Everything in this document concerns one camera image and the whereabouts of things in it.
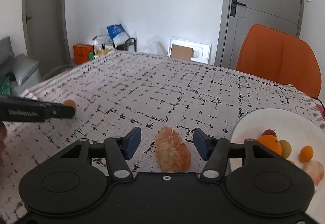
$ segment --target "gray pillow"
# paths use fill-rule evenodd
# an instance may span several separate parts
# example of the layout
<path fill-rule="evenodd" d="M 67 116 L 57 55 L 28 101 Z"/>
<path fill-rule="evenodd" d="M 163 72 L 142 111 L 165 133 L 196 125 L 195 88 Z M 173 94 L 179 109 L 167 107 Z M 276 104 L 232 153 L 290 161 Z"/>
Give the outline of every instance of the gray pillow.
<path fill-rule="evenodd" d="M 37 68 L 38 62 L 36 60 L 20 54 L 15 58 L 11 71 L 15 75 L 17 84 L 21 86 Z"/>
<path fill-rule="evenodd" d="M 10 57 L 13 57 L 10 37 L 0 40 L 0 65 L 6 62 Z"/>

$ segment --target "chair backrest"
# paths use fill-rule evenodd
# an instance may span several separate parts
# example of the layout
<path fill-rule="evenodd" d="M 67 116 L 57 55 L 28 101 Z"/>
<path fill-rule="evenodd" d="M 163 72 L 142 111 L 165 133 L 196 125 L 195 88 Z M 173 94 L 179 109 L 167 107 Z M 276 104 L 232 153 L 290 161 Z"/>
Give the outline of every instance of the chair backrest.
<path fill-rule="evenodd" d="M 320 94 L 321 71 L 310 46 L 262 25 L 249 30 L 236 70 L 283 85 L 292 84 L 310 97 Z"/>
<path fill-rule="evenodd" d="M 10 37 L 6 37 L 0 40 L 0 65 L 11 57 L 14 57 L 14 53 L 12 52 Z"/>

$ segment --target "cardboard box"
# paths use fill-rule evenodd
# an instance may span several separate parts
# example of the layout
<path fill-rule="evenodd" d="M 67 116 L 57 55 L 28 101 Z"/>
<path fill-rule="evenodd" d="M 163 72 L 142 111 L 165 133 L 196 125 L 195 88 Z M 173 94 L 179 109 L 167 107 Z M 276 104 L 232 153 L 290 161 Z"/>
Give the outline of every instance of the cardboard box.
<path fill-rule="evenodd" d="M 180 45 L 172 45 L 172 50 L 170 57 L 172 58 L 178 58 L 178 59 L 186 59 L 191 60 L 193 55 L 193 48 L 180 46 Z"/>

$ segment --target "white plate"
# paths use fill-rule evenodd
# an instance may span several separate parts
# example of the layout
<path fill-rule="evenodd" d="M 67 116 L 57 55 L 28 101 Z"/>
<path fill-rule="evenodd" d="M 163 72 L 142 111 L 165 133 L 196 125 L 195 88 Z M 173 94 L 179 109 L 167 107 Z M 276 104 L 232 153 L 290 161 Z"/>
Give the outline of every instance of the white plate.
<path fill-rule="evenodd" d="M 288 159 L 299 168 L 303 166 L 298 159 L 299 152 L 306 145 L 314 149 L 313 160 L 325 165 L 325 134 L 312 122 L 282 109 L 259 109 L 245 115 L 236 125 L 231 142 L 244 143 L 247 138 L 257 139 L 267 129 L 274 130 L 279 141 L 286 140 L 291 144 L 292 153 Z M 242 165 L 242 160 L 231 159 L 230 164 L 235 170 Z M 306 213 L 319 223 L 325 223 L 324 210 L 325 184 L 318 188 Z"/>

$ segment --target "plastic bag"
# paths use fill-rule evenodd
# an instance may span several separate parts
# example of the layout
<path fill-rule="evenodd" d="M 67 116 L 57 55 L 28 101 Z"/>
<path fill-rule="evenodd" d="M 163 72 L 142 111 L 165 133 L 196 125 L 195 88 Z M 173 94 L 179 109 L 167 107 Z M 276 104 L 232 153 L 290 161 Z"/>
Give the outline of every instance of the plastic bag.
<path fill-rule="evenodd" d="M 161 49 L 160 45 L 158 44 L 158 42 L 153 42 L 153 43 L 147 45 L 144 49 L 142 49 L 139 52 L 165 56 L 165 54 L 164 54 L 163 50 Z"/>
<path fill-rule="evenodd" d="M 121 44 L 125 44 L 126 40 L 129 39 L 129 36 L 125 32 L 121 24 L 111 25 L 107 27 L 108 35 L 113 40 L 115 47 Z"/>

